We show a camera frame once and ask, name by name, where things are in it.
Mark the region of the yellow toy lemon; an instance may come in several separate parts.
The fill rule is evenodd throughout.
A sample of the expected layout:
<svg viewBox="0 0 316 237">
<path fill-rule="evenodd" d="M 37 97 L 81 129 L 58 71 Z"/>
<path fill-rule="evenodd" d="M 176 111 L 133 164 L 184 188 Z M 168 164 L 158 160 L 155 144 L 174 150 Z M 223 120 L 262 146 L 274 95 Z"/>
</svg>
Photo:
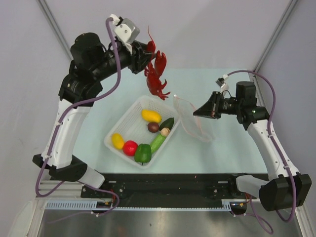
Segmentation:
<svg viewBox="0 0 316 237">
<path fill-rule="evenodd" d="M 123 149 L 124 139 L 123 139 L 123 137 L 120 134 L 114 133 L 111 136 L 111 141 L 112 141 L 112 145 L 114 146 L 114 148 L 116 148 L 117 150 L 122 150 Z"/>
</svg>

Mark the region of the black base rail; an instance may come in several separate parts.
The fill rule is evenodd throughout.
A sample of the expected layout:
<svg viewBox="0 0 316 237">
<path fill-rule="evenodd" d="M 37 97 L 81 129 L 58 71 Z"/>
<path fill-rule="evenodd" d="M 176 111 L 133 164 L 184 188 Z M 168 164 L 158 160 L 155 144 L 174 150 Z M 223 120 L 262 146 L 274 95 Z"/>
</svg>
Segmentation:
<svg viewBox="0 0 316 237">
<path fill-rule="evenodd" d="M 246 195 L 233 188 L 231 173 L 146 174 L 105 173 L 101 192 L 87 186 L 81 198 L 110 199 L 112 191 L 127 205 L 153 204 L 171 207 L 209 207 L 215 202 L 244 201 Z"/>
</svg>

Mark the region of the white plastic basket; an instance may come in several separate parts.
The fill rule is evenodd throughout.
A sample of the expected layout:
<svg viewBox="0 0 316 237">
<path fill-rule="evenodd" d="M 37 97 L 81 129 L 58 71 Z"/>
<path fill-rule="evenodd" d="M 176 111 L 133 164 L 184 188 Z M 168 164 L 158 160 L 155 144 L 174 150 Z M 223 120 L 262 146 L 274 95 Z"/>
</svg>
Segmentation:
<svg viewBox="0 0 316 237">
<path fill-rule="evenodd" d="M 161 115 L 163 121 L 168 118 L 174 118 L 174 126 L 171 129 L 170 134 L 167 136 L 160 148 L 152 154 L 152 158 L 149 163 L 136 162 L 133 157 L 126 156 L 122 150 L 117 150 L 114 148 L 111 141 L 111 136 L 114 133 L 118 133 L 123 137 L 125 142 L 132 140 L 138 145 L 151 143 L 159 133 L 151 133 L 148 131 L 148 122 L 145 121 L 141 115 L 141 112 L 144 109 L 158 112 Z M 146 169 L 155 162 L 159 153 L 164 149 L 166 143 L 171 139 L 171 136 L 178 127 L 179 123 L 179 115 L 174 108 L 166 105 L 164 102 L 158 99 L 143 95 L 131 105 L 131 107 L 124 113 L 124 115 L 116 122 L 110 132 L 105 136 L 104 145 L 124 161 L 140 169 Z"/>
</svg>

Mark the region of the clear zip top bag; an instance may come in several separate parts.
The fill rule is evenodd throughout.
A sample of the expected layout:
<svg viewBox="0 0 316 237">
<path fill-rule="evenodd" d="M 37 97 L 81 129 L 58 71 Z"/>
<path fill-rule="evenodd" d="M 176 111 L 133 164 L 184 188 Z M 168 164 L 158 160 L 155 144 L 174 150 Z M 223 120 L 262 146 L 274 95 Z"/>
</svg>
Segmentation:
<svg viewBox="0 0 316 237">
<path fill-rule="evenodd" d="M 188 135 L 205 143 L 209 143 L 214 140 L 211 128 L 208 127 L 208 125 L 205 125 L 200 117 L 193 115 L 197 108 L 191 102 L 174 94 L 173 106 L 178 112 L 184 131 Z"/>
</svg>

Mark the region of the yellow toy mango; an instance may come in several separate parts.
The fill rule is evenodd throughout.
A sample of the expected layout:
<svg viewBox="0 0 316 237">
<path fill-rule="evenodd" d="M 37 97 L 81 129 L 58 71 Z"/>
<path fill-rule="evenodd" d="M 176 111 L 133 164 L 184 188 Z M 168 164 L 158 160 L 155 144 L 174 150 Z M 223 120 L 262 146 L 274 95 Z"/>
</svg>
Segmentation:
<svg viewBox="0 0 316 237">
<path fill-rule="evenodd" d="M 156 112 L 156 111 L 152 111 L 152 110 L 142 110 L 141 112 L 142 118 L 147 121 L 147 122 L 156 122 L 156 123 L 160 123 L 162 120 L 161 115 Z"/>
</svg>

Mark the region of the aluminium frame post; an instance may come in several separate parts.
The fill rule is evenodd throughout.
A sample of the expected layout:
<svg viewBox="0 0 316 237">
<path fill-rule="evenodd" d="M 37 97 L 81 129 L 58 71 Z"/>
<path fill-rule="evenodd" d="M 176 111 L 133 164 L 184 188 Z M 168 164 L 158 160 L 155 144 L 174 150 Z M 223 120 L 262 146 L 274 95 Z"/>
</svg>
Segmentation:
<svg viewBox="0 0 316 237">
<path fill-rule="evenodd" d="M 268 40 L 267 45 L 265 46 L 261 56 L 259 57 L 257 63 L 255 64 L 254 68 L 252 69 L 254 72 L 259 72 L 263 63 L 266 61 L 267 57 L 271 53 L 274 45 L 276 44 L 278 38 L 280 37 L 283 29 L 285 28 L 286 24 L 288 23 L 290 17 L 292 16 L 295 8 L 297 7 L 300 0 L 290 0 L 288 5 L 286 6 L 279 22 L 277 23 L 270 39 Z"/>
<path fill-rule="evenodd" d="M 36 0 L 37 4 L 39 5 L 39 8 L 41 9 L 43 15 L 45 16 L 49 26 L 51 27 L 54 35 L 56 36 L 63 52 L 67 56 L 67 58 L 72 61 L 73 57 L 70 51 L 70 46 L 68 42 L 66 41 L 66 38 L 52 12 L 50 9 L 48 3 L 46 0 Z"/>
</svg>

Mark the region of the red toy lobster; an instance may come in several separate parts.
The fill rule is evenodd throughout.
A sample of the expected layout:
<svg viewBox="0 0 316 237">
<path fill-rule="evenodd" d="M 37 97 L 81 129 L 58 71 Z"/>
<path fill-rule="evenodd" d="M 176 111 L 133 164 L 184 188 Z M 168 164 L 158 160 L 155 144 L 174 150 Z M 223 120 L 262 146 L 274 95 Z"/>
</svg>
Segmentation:
<svg viewBox="0 0 316 237">
<path fill-rule="evenodd" d="M 156 51 L 156 44 L 153 37 L 150 34 L 149 27 L 148 35 L 151 40 L 147 43 L 147 50 L 152 54 L 152 57 L 149 64 L 146 66 L 144 70 L 144 75 L 146 77 L 146 83 L 149 92 L 153 96 L 157 96 L 158 98 L 164 101 L 166 98 L 168 98 L 170 92 L 163 93 L 163 89 L 167 85 L 167 80 L 164 80 L 164 83 L 162 83 L 160 77 L 162 76 L 166 68 L 167 57 L 160 50 Z"/>
</svg>

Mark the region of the right aluminium frame post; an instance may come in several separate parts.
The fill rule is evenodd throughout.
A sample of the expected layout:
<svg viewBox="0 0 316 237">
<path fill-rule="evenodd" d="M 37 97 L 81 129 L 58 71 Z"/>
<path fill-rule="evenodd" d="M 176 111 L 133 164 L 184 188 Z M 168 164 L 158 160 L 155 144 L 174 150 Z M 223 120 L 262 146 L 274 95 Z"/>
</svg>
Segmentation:
<svg viewBox="0 0 316 237">
<path fill-rule="evenodd" d="M 290 0 L 288 5 L 286 6 L 279 22 L 277 23 L 270 39 L 268 40 L 267 45 L 265 46 L 261 56 L 259 57 L 257 63 L 255 64 L 254 68 L 252 69 L 254 72 L 259 72 L 263 63 L 266 61 L 267 57 L 271 53 L 274 45 L 276 44 L 278 38 L 280 37 L 283 29 L 285 28 L 286 24 L 288 23 L 290 17 L 292 16 L 295 8 L 297 7 L 300 0 Z"/>
</svg>

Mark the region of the green toy bell pepper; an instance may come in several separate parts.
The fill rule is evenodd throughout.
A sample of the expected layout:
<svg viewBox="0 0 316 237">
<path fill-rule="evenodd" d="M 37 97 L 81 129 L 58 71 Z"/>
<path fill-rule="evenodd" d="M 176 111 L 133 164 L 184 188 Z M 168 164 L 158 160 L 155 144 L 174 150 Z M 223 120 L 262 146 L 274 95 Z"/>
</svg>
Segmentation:
<svg viewBox="0 0 316 237">
<path fill-rule="evenodd" d="M 149 163 L 152 158 L 152 150 L 149 144 L 140 144 L 134 155 L 134 160 L 139 163 Z"/>
</svg>

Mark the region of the left aluminium frame post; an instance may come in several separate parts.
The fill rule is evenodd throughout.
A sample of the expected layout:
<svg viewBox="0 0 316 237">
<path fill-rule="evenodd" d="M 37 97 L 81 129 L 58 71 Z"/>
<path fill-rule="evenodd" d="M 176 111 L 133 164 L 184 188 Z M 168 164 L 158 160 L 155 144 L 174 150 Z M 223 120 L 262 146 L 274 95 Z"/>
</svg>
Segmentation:
<svg viewBox="0 0 316 237">
<path fill-rule="evenodd" d="M 67 56 L 67 58 L 72 61 L 73 57 L 70 51 L 70 46 L 68 42 L 66 41 L 66 38 L 52 12 L 50 9 L 48 3 L 46 0 L 36 0 L 37 4 L 39 5 L 39 8 L 41 9 L 43 15 L 45 16 L 49 26 L 51 27 L 54 35 L 56 36 L 63 52 Z"/>
</svg>

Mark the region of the red toy apple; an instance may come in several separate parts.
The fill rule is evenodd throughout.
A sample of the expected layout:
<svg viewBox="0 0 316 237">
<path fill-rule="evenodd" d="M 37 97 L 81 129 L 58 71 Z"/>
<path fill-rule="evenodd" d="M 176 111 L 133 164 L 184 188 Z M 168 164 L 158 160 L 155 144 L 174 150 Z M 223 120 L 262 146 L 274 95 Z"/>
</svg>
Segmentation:
<svg viewBox="0 0 316 237">
<path fill-rule="evenodd" d="M 138 144 L 132 140 L 125 142 L 122 151 L 126 156 L 133 157 L 137 151 Z"/>
</svg>

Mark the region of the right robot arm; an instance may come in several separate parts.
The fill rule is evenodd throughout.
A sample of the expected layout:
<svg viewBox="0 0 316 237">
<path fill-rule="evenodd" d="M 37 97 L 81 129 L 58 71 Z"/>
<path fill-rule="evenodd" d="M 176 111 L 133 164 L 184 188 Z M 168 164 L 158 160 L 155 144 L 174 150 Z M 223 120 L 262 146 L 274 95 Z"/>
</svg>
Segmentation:
<svg viewBox="0 0 316 237">
<path fill-rule="evenodd" d="M 226 98 L 223 92 L 214 91 L 193 115 L 208 119 L 219 119 L 222 114 L 235 115 L 262 156 L 268 180 L 246 173 L 233 175 L 228 185 L 231 197 L 239 198 L 247 193 L 258 198 L 266 211 L 302 206 L 312 184 L 311 178 L 301 174 L 290 161 L 269 122 L 267 109 L 257 106 L 255 93 L 253 82 L 237 82 L 234 97 Z"/>
</svg>

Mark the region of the light green toy cucumber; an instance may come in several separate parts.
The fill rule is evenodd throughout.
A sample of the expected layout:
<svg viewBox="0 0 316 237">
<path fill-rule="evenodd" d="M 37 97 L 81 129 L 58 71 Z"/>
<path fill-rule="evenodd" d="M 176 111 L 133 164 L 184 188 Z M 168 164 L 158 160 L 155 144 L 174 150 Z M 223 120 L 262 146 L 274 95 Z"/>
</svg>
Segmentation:
<svg viewBox="0 0 316 237">
<path fill-rule="evenodd" d="M 152 154 L 155 153 L 160 148 L 160 146 L 164 143 L 165 140 L 166 140 L 166 137 L 162 136 L 161 134 L 158 134 L 155 137 L 155 139 L 150 144 Z"/>
</svg>

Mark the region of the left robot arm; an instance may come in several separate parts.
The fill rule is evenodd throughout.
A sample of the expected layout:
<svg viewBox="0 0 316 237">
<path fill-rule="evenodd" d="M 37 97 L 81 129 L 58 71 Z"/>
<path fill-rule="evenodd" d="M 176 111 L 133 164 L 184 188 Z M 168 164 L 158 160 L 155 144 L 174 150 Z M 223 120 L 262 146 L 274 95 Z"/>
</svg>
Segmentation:
<svg viewBox="0 0 316 237">
<path fill-rule="evenodd" d="M 102 91 L 101 81 L 128 67 L 137 74 L 145 69 L 155 56 L 153 41 L 134 40 L 132 50 L 114 37 L 106 48 L 97 34 L 85 33 L 71 46 L 73 60 L 69 73 L 59 90 L 58 113 L 54 129 L 45 150 L 33 157 L 33 163 L 47 169 L 49 175 L 60 181 L 80 182 L 92 187 L 92 192 L 102 198 L 108 194 L 109 185 L 98 171 L 73 155 L 80 128 Z"/>
</svg>

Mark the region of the beige toy mushroom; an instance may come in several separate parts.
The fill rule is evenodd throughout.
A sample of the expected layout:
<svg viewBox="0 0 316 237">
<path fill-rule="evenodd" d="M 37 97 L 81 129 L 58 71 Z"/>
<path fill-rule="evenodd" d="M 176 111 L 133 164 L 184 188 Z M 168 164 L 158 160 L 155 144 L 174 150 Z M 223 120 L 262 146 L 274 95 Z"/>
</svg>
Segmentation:
<svg viewBox="0 0 316 237">
<path fill-rule="evenodd" d="M 163 137 L 167 137 L 170 134 L 170 129 L 168 127 L 164 127 L 161 131 L 160 131 L 161 136 Z"/>
</svg>

